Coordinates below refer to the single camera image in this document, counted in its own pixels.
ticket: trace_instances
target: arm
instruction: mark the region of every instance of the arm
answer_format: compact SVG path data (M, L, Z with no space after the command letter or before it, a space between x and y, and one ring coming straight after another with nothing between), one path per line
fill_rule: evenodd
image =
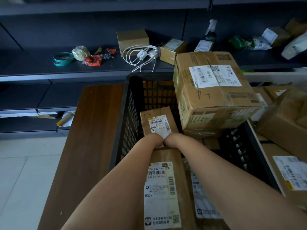
M188 160L210 201L231 229L303 229L307 215L285 197L198 141L171 133L165 139Z
M88 193L62 230L132 229L151 153L162 144L162 137L155 133L140 139Z

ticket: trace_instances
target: white cable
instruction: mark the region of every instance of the white cable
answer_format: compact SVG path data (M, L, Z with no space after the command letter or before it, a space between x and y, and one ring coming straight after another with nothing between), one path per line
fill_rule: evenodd
M142 60L141 60L141 56L140 56L140 57L137 57L134 61L131 61L130 56L131 56L131 54L132 54L134 51L141 51L141 50L143 50L144 52L148 53L148 51L149 51L150 49L153 49L153 50L155 51L155 54L154 54L154 56L149 57L149 59L148 59L147 61L145 61L144 63L139 64L139 63L142 61ZM127 48L122 52L122 54L123 54L123 59L124 59L124 61L125 61L126 63L128 63L128 64L133 65L133 66L136 67L135 69L132 70L132 71L134 72L134 71L136 71L136 70L138 70L138 69L140 69L140 71L141 71L142 66L149 64L152 60L154 60L154 67L155 67L155 66L156 66L156 59L155 59L155 57L156 57L156 55L158 54L158 49L157 49L157 47L152 46L152 45L140 44L140 45L135 45L135 46L127 47Z

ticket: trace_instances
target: wooden table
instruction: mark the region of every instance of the wooden table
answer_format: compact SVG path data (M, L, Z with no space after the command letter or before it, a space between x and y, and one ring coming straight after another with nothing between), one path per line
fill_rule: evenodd
M38 230L59 230L108 173L124 85L88 86L77 111Z

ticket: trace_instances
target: green glass bottle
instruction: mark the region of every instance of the green glass bottle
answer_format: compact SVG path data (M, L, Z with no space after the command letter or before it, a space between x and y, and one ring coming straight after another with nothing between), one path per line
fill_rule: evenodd
M208 30L206 31L202 40L206 40L206 41L209 41L209 42L215 42L216 37L217 37L217 35L215 33L216 24L217 24L217 20L215 20L215 19L210 20Z

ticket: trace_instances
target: floor tile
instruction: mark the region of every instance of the floor tile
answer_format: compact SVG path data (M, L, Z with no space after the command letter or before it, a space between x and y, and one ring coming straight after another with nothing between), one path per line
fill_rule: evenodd
M62 154L67 137L0 140L0 158Z
M59 159L28 158L0 215L0 230L37 229Z
M0 159L0 214L26 160L27 157Z

